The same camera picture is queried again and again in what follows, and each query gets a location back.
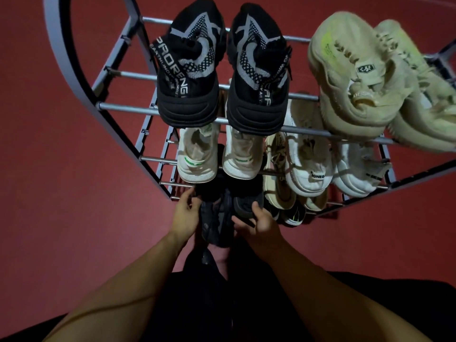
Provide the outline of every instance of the shoe rack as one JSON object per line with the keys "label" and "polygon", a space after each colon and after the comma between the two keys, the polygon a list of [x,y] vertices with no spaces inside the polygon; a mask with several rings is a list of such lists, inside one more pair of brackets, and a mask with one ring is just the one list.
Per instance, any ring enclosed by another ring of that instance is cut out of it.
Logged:
{"label": "shoe rack", "polygon": [[[191,187],[189,184],[176,182],[176,165],[177,160],[166,159],[166,153],[169,146],[176,146],[179,143],[179,135],[173,127],[168,128],[166,139],[164,140],[163,150],[160,157],[147,157],[143,155],[144,142],[149,135],[149,127],[151,126],[152,118],[159,117],[157,102],[157,90],[155,90],[149,108],[141,108],[134,106],[126,106],[119,104],[106,103],[108,96],[108,89],[111,81],[115,77],[140,79],[140,80],[157,80],[157,71],[154,60],[152,59],[149,51],[149,38],[145,31],[145,23],[153,24],[166,24],[170,25],[171,20],[152,18],[142,16],[138,8],[136,0],[124,0],[128,10],[129,18],[123,27],[116,44],[114,45],[111,53],[106,60],[104,67],[101,69],[97,79],[92,86],[89,85],[86,77],[83,74],[79,64],[73,36],[71,32],[70,23],[70,4],[71,0],[44,0],[44,11],[46,28],[51,43],[54,56],[60,67],[60,70],[65,77],[66,82],[70,86],[76,97],[83,103],[88,111],[105,127],[108,133],[116,140],[122,149],[129,154],[133,161],[135,161],[151,178],[154,184],[157,185],[159,191],[163,193],[168,199],[179,199],[174,196],[175,187]],[[144,54],[145,61],[149,70],[149,74],[120,71],[119,65],[125,56],[129,46],[131,46],[131,39],[138,36],[141,50]],[[310,38],[284,36],[290,42],[309,43]],[[449,58],[456,52],[456,39],[449,43],[442,50],[436,54],[425,55],[425,59],[430,65],[437,68],[442,77],[452,83],[456,88],[456,75],[448,63]],[[229,85],[220,84],[221,90],[228,90]],[[312,96],[301,93],[290,93],[289,98],[304,99],[308,101],[318,102],[318,96]],[[109,111],[119,111],[125,113],[136,113],[144,115],[144,122],[142,128],[139,130],[139,135],[136,143],[132,143],[125,135],[119,125],[117,125],[114,118]],[[217,118],[215,120],[218,124],[228,124],[226,118]],[[313,134],[330,138],[336,138],[333,134],[324,130],[316,130],[309,128],[298,128],[291,126],[283,126],[283,132],[300,133],[300,134]],[[372,140],[379,146],[380,154],[383,159],[389,159],[390,154],[388,146],[400,146],[394,140],[385,137],[378,137]],[[149,162],[158,162],[157,171],[153,171],[149,166]],[[171,177],[166,180],[163,178],[163,166],[173,166]],[[385,175],[385,184],[380,185],[377,190],[369,194],[365,198],[350,198],[347,195],[342,195],[341,202],[329,202],[327,207],[321,212],[314,213],[317,216],[334,212],[344,207],[356,204],[364,199],[372,198],[379,194],[390,193],[395,190],[406,188],[409,186],[417,185],[431,178],[439,177],[450,172],[456,171],[456,160],[446,162],[440,166],[430,168],[427,171],[415,174],[405,179],[396,180],[394,170],[390,169]],[[264,175],[279,175],[280,173],[263,172]]]}

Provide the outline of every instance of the black shoe sole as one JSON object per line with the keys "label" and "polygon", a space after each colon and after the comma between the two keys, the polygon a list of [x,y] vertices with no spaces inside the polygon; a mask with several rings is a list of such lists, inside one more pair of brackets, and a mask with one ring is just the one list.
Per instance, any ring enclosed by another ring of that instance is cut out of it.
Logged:
{"label": "black shoe sole", "polygon": [[157,84],[158,113],[166,124],[176,128],[203,127],[217,118],[219,111],[219,80],[215,77],[212,90],[200,97],[170,97]]}
{"label": "black shoe sole", "polygon": [[[233,69],[236,71],[236,53],[233,34],[228,33],[227,55]],[[288,98],[285,98],[281,104],[273,106],[262,106],[256,103],[246,102],[239,98],[236,93],[235,74],[231,80],[228,93],[227,119],[235,130],[252,135],[267,137],[280,131],[284,124],[286,110],[288,107]],[[286,94],[290,88],[290,80],[287,79],[285,85]]]}

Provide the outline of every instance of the floor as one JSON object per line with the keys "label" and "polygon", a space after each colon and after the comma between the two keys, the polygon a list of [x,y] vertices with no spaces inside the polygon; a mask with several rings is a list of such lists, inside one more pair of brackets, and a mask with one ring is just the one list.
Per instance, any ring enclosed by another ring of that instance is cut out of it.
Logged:
{"label": "floor", "polygon": [[[261,3],[284,34],[311,37],[337,10],[372,25],[393,18],[423,52],[454,38],[454,0],[216,0],[227,25],[242,2]],[[172,19],[191,0],[138,0],[144,15]],[[0,0],[0,337],[62,314],[134,260],[169,228],[174,203],[81,106],[50,49],[42,0]],[[72,24],[89,82],[103,67],[127,13],[122,0],[73,0]],[[150,38],[164,32],[147,25]],[[293,45],[292,91],[316,93],[306,45]],[[136,40],[121,66],[147,72]],[[225,59],[220,81],[231,69]],[[146,106],[153,84],[116,80],[109,102]],[[131,139],[137,115],[115,114]],[[166,126],[156,118],[147,155],[159,155]],[[455,156],[390,147],[401,177]],[[378,197],[283,234],[327,270],[381,278],[434,279],[456,286],[456,175]],[[179,257],[178,270],[191,249]],[[226,256],[217,252],[223,263]]]}

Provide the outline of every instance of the shoe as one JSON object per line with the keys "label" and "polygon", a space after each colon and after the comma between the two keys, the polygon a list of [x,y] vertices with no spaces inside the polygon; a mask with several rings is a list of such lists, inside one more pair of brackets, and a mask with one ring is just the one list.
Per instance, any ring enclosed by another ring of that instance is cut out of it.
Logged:
{"label": "shoe", "polygon": [[213,0],[197,0],[181,11],[168,32],[151,44],[159,66],[157,105],[176,128],[203,127],[217,117],[215,68],[226,50],[223,17]]}
{"label": "shoe", "polygon": [[264,207],[263,178],[261,175],[251,180],[239,180],[229,177],[228,188],[233,197],[233,206],[236,214],[241,218],[255,218],[252,204],[258,202],[260,208]]}
{"label": "shoe", "polygon": [[362,198],[375,191],[392,165],[376,161],[373,147],[363,143],[333,142],[332,182],[346,195]]}
{"label": "shoe", "polygon": [[[225,104],[225,112],[231,94]],[[240,180],[255,178],[263,160],[263,138],[241,133],[226,126],[227,142],[223,153],[223,170],[229,176]]]}
{"label": "shoe", "polygon": [[180,129],[177,171],[185,182],[198,184],[215,178],[219,132],[220,125],[216,123]]}
{"label": "shoe", "polygon": [[374,29],[349,12],[336,12],[318,27],[307,57],[320,85],[325,126],[347,138],[380,136],[412,91],[402,59],[388,53]]}
{"label": "shoe", "polygon": [[395,20],[382,21],[378,38],[409,66],[413,92],[405,100],[388,130],[399,142],[433,151],[456,147],[456,90],[428,66],[412,39]]}
{"label": "shoe", "polygon": [[304,206],[307,210],[310,211],[321,211],[326,207],[326,204],[328,203],[328,189],[325,189],[325,191],[316,197],[306,197]]}
{"label": "shoe", "polygon": [[[285,173],[285,133],[278,132],[270,135],[266,138],[265,145],[267,154],[265,171]],[[296,200],[296,193],[288,186],[285,175],[263,175],[263,191],[266,199],[276,209],[291,209]]]}
{"label": "shoe", "polygon": [[302,206],[299,199],[297,199],[291,209],[282,210],[280,212],[280,217],[282,217],[282,220],[286,224],[289,224],[292,227],[299,226],[305,218],[305,207]]}
{"label": "shoe", "polygon": [[228,34],[234,74],[227,118],[239,132],[260,136],[282,127],[288,101],[291,47],[259,5],[243,4]]}
{"label": "shoe", "polygon": [[[318,105],[310,101],[289,100],[284,125],[323,129]],[[285,178],[288,186],[297,195],[321,195],[333,178],[328,140],[307,134],[285,134]]]}
{"label": "shoe", "polygon": [[233,198],[224,173],[219,171],[210,183],[196,185],[195,193],[202,200],[202,238],[218,247],[230,247],[234,238]]}
{"label": "shoe", "polygon": [[275,221],[279,219],[280,210],[271,203],[269,203],[268,199],[264,199],[263,207],[271,213],[272,218],[274,218]]}

